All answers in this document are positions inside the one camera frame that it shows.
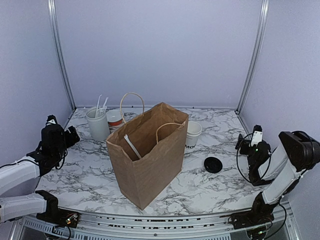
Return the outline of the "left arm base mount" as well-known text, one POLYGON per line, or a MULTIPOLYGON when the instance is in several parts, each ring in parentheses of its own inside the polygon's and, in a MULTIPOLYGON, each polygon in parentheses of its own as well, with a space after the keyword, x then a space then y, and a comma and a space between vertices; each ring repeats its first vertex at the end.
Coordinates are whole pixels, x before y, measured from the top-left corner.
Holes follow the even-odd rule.
POLYGON ((35 193, 46 201, 46 210, 43 213, 37 213, 37 219, 59 226, 77 227, 80 216, 78 212, 59 208, 58 198, 45 190, 37 190, 35 193))

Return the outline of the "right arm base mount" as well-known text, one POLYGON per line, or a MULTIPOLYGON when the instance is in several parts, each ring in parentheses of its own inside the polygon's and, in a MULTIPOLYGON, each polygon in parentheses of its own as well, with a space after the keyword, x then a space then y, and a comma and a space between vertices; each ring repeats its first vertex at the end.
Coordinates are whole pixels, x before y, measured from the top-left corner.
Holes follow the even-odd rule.
POLYGON ((228 223, 233 225, 235 230, 261 225, 274 220, 273 210, 278 202, 273 204, 265 203, 262 192, 254 199, 251 210, 232 213, 228 223))

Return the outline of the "brown paper bag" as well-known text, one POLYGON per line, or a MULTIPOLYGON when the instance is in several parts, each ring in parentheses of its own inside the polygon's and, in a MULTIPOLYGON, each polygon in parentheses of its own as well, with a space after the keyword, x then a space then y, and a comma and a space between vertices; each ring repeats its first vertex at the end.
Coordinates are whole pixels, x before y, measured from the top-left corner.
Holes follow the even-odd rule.
POLYGON ((144 210, 181 172, 189 115, 164 102, 111 133, 106 139, 109 158, 120 189, 144 210), (141 155, 137 157, 129 140, 141 155))

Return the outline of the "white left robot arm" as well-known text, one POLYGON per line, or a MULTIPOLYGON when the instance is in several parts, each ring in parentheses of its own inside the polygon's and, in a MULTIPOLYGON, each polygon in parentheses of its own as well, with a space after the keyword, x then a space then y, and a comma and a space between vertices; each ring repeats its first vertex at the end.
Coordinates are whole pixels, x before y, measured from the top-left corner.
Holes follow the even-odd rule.
POLYGON ((13 163, 0 168, 0 221, 36 216, 51 223, 70 223, 72 212, 58 207, 58 198, 46 190, 36 190, 31 184, 52 170, 60 170, 68 149, 80 141, 74 126, 64 129, 50 115, 41 130, 37 148, 13 163))

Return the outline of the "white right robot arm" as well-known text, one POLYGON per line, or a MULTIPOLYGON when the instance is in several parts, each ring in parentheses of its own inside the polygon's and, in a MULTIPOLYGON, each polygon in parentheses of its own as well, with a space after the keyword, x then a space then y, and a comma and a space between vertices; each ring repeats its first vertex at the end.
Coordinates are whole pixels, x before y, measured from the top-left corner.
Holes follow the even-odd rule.
POLYGON ((262 131, 248 136, 240 134, 235 146, 238 155, 245 155, 248 176, 245 180, 253 186, 266 186, 254 199, 247 219, 258 224, 267 216, 267 207, 278 204, 280 199, 299 183, 309 170, 320 162, 320 143, 306 132, 282 131, 278 146, 272 150, 263 140, 262 131))

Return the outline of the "white straw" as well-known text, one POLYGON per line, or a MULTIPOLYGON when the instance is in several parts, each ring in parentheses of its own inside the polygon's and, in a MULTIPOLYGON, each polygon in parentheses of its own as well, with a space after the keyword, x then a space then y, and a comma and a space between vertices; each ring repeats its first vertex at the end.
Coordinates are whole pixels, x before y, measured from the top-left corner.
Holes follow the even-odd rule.
POLYGON ((136 156, 141 159, 141 155, 138 152, 138 150, 135 148, 135 146, 133 145, 133 143, 130 141, 129 136, 127 134, 124 135, 124 139, 126 140, 126 142, 128 143, 128 145, 131 147, 131 149, 133 150, 133 152, 136 154, 136 156))

